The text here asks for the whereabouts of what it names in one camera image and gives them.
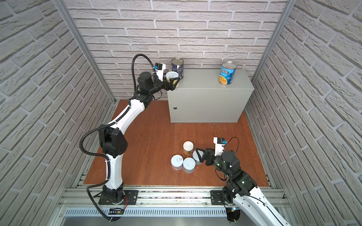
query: cabinet top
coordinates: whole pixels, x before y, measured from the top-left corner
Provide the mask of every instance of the cabinet top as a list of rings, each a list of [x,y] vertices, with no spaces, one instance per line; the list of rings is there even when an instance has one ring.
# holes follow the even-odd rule
[[[175,91],[253,91],[254,87],[244,69],[236,69],[230,85],[219,83],[220,69],[184,69]]]

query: gray cabinet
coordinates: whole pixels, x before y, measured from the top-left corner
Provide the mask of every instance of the gray cabinet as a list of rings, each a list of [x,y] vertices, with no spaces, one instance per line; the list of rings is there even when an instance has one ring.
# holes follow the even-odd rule
[[[254,87],[244,69],[236,70],[228,86],[219,75],[220,69],[184,69],[176,89],[167,91],[171,122],[237,122]]]

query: progresso soup can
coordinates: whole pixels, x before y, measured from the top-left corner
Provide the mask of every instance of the progresso soup can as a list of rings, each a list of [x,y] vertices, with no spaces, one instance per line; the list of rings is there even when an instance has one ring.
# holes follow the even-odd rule
[[[221,71],[219,76],[219,83],[222,85],[230,85],[234,78],[236,64],[232,61],[224,62],[221,65]]]
[[[177,72],[178,76],[182,79],[184,77],[184,60],[181,58],[174,58],[171,60],[171,64],[172,71]]]

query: brown wooden board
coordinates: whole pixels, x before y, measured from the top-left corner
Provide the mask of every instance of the brown wooden board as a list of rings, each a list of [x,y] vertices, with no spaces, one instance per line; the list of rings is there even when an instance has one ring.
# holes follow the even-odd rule
[[[127,101],[120,101],[113,115],[115,118]],[[261,187],[268,181],[254,144],[245,113],[237,123],[171,123],[167,101],[152,101],[128,127],[125,138],[128,148],[122,161],[122,178],[125,185],[164,186],[224,186],[226,183],[215,175],[213,166],[196,165],[193,173],[176,171],[171,167],[171,157],[180,154],[185,159],[183,143],[192,141],[195,148],[215,148],[214,137],[240,140],[237,157],[241,168]],[[227,150],[236,151],[237,140],[233,139]],[[104,158],[95,157],[84,184],[98,184],[105,180]]]

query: brick wall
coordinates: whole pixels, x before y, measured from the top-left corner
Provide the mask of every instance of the brick wall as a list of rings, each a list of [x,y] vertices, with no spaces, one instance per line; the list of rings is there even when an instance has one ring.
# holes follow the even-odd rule
[[[65,2],[117,99],[133,95],[130,69],[137,53],[168,69],[174,57],[182,57],[185,68],[221,68],[224,60],[233,60],[251,77],[285,5],[285,0]],[[144,58],[136,62],[136,74],[150,71]]]
[[[362,1],[298,0],[247,115],[300,225],[362,224]]]
[[[46,225],[110,101],[52,1],[1,1],[0,53],[0,225]]]

